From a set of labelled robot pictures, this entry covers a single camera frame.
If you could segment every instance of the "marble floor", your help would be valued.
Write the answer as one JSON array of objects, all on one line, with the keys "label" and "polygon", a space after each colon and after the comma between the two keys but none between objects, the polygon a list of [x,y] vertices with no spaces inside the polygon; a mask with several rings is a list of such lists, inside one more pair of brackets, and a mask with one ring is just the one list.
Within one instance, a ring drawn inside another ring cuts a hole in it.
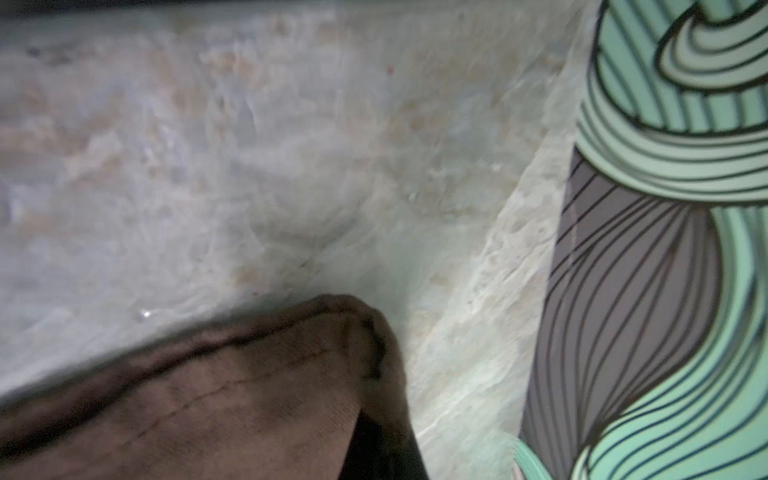
[{"label": "marble floor", "polygon": [[0,399],[316,293],[403,344],[431,476],[510,478],[591,0],[4,20]]}]

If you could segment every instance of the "brown cloth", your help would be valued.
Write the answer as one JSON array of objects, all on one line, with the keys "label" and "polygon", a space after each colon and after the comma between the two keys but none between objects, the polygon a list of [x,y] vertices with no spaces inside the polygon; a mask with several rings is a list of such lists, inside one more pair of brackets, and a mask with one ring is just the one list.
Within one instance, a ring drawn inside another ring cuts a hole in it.
[{"label": "brown cloth", "polygon": [[361,410],[383,449],[408,441],[405,384],[382,314],[320,296],[3,409],[0,478],[337,478]]}]

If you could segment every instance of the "wavy line pattern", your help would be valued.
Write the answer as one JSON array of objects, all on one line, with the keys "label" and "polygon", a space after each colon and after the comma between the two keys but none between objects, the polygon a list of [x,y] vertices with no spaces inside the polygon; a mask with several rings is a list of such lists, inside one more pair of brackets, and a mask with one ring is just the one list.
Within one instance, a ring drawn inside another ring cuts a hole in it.
[{"label": "wavy line pattern", "polygon": [[529,480],[768,478],[766,81],[768,0],[604,2]]}]

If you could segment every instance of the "stitching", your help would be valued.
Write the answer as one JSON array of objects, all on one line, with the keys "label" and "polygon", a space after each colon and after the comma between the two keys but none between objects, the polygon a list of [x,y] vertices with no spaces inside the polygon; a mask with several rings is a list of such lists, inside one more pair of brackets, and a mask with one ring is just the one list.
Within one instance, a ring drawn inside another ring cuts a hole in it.
[{"label": "stitching", "polygon": [[332,350],[331,349],[322,349],[319,352],[311,353],[309,355],[303,356],[303,357],[301,357],[301,358],[299,358],[297,360],[294,360],[292,362],[287,363],[285,366],[282,366],[279,369],[275,369],[272,372],[264,373],[261,376],[254,377],[252,379],[243,379],[243,380],[237,380],[235,382],[224,383],[218,389],[215,389],[212,392],[204,393],[203,395],[198,396],[198,397],[190,400],[188,403],[185,403],[179,409],[174,410],[173,412],[170,412],[170,413],[167,413],[166,415],[161,416],[159,419],[156,419],[154,422],[152,422],[152,424],[149,425],[143,432],[139,432],[135,437],[126,440],[125,442],[121,443],[120,445],[117,445],[116,447],[111,449],[109,452],[105,452],[105,453],[99,455],[97,458],[94,458],[87,465],[84,465],[84,466],[82,466],[80,468],[76,468],[75,470],[71,470],[69,472],[61,473],[59,475],[50,477],[50,479],[51,480],[63,480],[64,478],[70,478],[73,475],[77,475],[77,474],[81,474],[81,473],[85,472],[89,468],[91,468],[91,467],[97,465],[98,463],[102,462],[103,460],[105,460],[108,456],[112,455],[117,450],[124,449],[124,448],[127,448],[128,446],[132,445],[137,440],[141,439],[146,434],[150,433],[152,430],[157,428],[165,420],[168,420],[169,418],[171,418],[171,417],[173,417],[173,416],[183,412],[184,410],[189,409],[192,405],[194,405],[196,402],[199,402],[202,399],[206,399],[208,397],[214,396],[214,395],[216,395],[218,393],[221,393],[222,391],[224,391],[226,389],[229,389],[229,388],[231,388],[233,386],[239,386],[239,385],[243,385],[243,384],[246,384],[246,383],[256,382],[257,380],[265,379],[267,377],[270,377],[270,376],[274,375],[275,373],[279,372],[280,370],[285,369],[286,367],[297,366],[297,365],[299,365],[301,363],[304,363],[308,359],[312,359],[314,357],[321,356],[321,355],[324,355],[324,354],[329,353],[329,352],[332,352]]}]

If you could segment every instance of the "gray marble slab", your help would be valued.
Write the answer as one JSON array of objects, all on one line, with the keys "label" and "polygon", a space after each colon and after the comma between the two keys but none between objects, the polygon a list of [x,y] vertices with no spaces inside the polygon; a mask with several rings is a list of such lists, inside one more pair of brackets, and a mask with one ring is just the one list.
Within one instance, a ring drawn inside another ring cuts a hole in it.
[{"label": "gray marble slab", "polygon": [[510,478],[588,0],[3,22],[0,397],[233,308],[353,293],[440,478]]}]

